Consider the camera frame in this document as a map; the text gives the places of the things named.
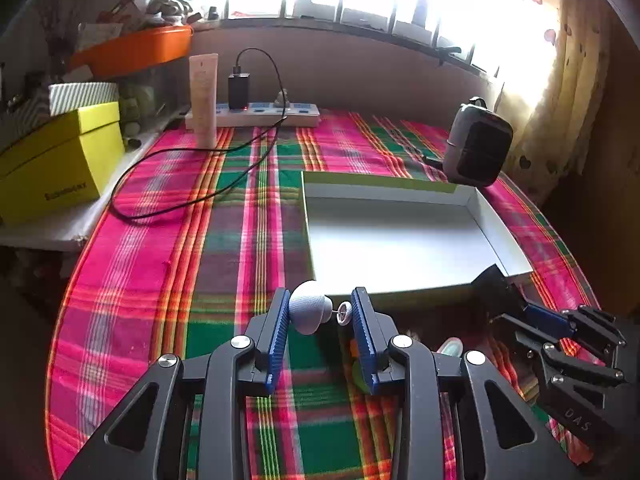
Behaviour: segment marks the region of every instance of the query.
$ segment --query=orange plastic container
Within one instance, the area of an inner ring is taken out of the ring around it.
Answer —
[[[70,68],[88,65],[96,79],[110,79],[187,56],[193,29],[148,28],[106,41],[71,57]]]

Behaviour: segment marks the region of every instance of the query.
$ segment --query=white power strip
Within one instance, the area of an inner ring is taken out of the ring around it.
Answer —
[[[226,103],[216,105],[216,126],[219,128],[239,128],[241,126],[270,126],[282,114],[282,107],[273,103],[249,103],[247,110],[230,110]],[[313,128],[320,123],[320,112],[316,105],[290,103],[283,126],[304,126]],[[193,115],[189,110],[185,116],[186,127],[193,130]]]

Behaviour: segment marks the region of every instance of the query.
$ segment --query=yellow curtain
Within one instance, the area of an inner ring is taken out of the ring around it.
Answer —
[[[537,204],[582,171],[609,62],[605,0],[522,0],[496,111],[514,128],[504,170]]]

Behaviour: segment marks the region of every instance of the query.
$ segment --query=silver screw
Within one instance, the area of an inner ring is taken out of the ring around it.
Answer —
[[[247,348],[251,344],[251,339],[245,335],[237,335],[231,338],[231,346],[233,348]]]
[[[164,354],[158,358],[158,364],[162,368],[171,368],[178,362],[178,357],[173,354]]]
[[[466,353],[466,360],[473,365],[479,366],[481,364],[484,364],[485,357],[482,352],[479,352],[478,350],[472,350],[471,352]]]
[[[414,340],[404,334],[395,336],[391,341],[398,348],[409,348],[409,346],[414,344]]]

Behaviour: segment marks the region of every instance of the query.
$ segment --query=power adapter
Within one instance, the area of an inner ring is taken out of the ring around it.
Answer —
[[[229,109],[247,110],[249,107],[249,73],[241,72],[240,65],[235,65],[228,78]]]

